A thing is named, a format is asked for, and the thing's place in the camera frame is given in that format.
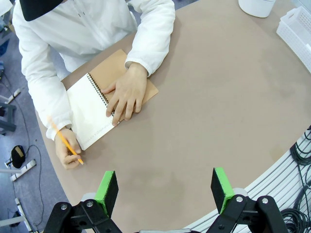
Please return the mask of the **person's left hand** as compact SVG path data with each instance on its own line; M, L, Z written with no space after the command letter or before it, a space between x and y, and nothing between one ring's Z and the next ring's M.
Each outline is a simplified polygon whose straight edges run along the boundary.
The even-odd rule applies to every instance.
M131 63L124 75L119 77L107 88L102 89L103 94L114 91L114 95L109 100L106 116L113 116L112 125L116 126L122 114L124 119L130 120L133 113L139 113L146 91L147 70L139 63Z

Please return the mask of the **person's right hand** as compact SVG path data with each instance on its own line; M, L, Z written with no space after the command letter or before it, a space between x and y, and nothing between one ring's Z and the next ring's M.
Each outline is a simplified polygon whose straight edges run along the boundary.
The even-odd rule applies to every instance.
M56 155L65 169L74 169L81 164L79 162L79 160L81 159L80 153L82 152L81 147L72 130L64 127L60 130L60 133L67 140L67 142L76 152L76 154L73 154L67 148L66 144L62 141L59 135L56 135L54 139Z

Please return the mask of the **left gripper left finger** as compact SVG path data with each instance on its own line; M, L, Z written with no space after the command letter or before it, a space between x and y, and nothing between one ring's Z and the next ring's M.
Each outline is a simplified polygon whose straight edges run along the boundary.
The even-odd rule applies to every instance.
M91 229L95 233L120 233L111 219L119 191L115 171L106 171L95 197L72 206L68 202L54 205L45 233L81 233Z

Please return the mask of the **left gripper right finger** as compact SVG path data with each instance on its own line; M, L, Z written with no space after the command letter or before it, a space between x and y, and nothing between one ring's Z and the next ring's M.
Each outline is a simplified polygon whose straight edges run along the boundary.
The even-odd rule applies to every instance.
M235 194L225 171L215 167L211 179L211 191L218 210L218 217L208 233L232 233L238 225L245 225L252 233L287 233L281 212L271 196L252 200Z

